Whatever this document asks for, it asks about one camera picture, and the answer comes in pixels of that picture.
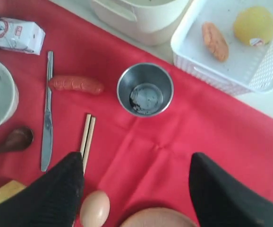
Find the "chopsticks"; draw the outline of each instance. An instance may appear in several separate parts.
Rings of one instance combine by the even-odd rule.
[[[80,148],[80,152],[81,152],[82,159],[83,159],[84,174],[85,174],[86,165],[87,165],[87,161],[88,161],[91,142],[93,139],[95,120],[96,120],[96,118],[93,117],[91,114],[88,114],[86,116],[84,132],[83,132],[81,148]]]

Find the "red cloth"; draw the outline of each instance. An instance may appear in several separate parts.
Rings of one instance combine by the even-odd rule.
[[[41,56],[0,50],[0,61],[11,71],[20,92],[18,110],[0,127],[0,141],[22,124],[35,135],[25,152],[0,155],[0,179],[30,184],[42,174],[47,51],[53,50],[55,74],[87,75],[106,85],[98,97],[53,93],[50,165],[79,150],[85,114],[95,115],[85,195],[95,189],[109,195],[106,227],[151,206],[167,206],[196,220],[188,172],[192,153],[199,151],[273,201],[272,119],[47,0],[0,0],[0,16],[36,21],[47,33]],[[116,96],[122,72],[145,61],[163,66],[175,88],[170,107],[147,119],[127,113]]]

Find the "orange sausage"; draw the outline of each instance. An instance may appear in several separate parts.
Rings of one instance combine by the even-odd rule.
[[[104,85],[101,82],[83,76],[53,76],[48,86],[58,91],[82,91],[93,95],[99,95],[104,91]]]

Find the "knife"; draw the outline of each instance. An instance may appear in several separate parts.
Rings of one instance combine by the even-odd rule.
[[[53,52],[48,52],[47,63],[47,83],[52,78],[53,73]],[[43,139],[42,139],[42,154],[41,154],[41,171],[46,172],[50,162],[52,153],[52,119],[51,119],[51,89],[46,88]]]

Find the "metal cup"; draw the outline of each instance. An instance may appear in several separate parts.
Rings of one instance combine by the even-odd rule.
[[[121,105],[138,117],[163,112],[173,98],[173,82],[167,71],[156,64],[140,63],[120,77],[117,95]]]

